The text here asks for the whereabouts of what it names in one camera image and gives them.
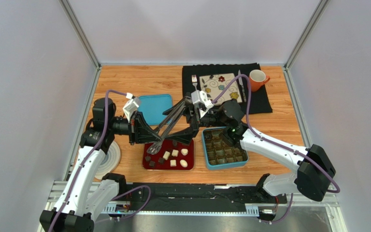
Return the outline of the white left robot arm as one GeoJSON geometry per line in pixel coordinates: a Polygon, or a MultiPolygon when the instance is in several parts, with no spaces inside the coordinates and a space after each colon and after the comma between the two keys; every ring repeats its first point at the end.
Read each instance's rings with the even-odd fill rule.
{"type": "Polygon", "coordinates": [[[123,117],[115,116],[115,103],[109,98],[94,102],[93,117],[83,132],[76,165],[70,178],[51,210],[40,215],[40,224],[46,232],[91,232],[95,221],[111,201],[121,200],[137,190],[145,190],[150,200],[151,188],[140,185],[127,188],[124,175],[107,173],[92,194],[92,181],[100,164],[107,156],[115,135],[127,135],[131,143],[158,142],[160,137],[145,122],[138,111],[140,99],[129,97],[123,117]]]}

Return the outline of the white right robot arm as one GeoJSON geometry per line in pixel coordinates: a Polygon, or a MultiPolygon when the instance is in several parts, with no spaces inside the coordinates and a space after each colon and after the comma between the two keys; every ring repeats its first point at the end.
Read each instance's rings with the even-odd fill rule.
{"type": "Polygon", "coordinates": [[[311,147],[293,145],[253,128],[240,104],[235,100],[223,102],[218,109],[212,109],[213,102],[207,100],[192,101],[185,97],[176,105],[165,110],[163,115],[170,117],[185,116],[189,128],[168,135],[168,139],[187,142],[194,137],[194,131],[201,127],[222,127],[223,141],[245,151],[263,155],[285,167],[286,174],[264,174],[258,181],[268,195],[301,193],[316,202],[324,199],[326,193],[339,193],[338,183],[334,181],[336,170],[323,147],[313,144],[311,147]]]}

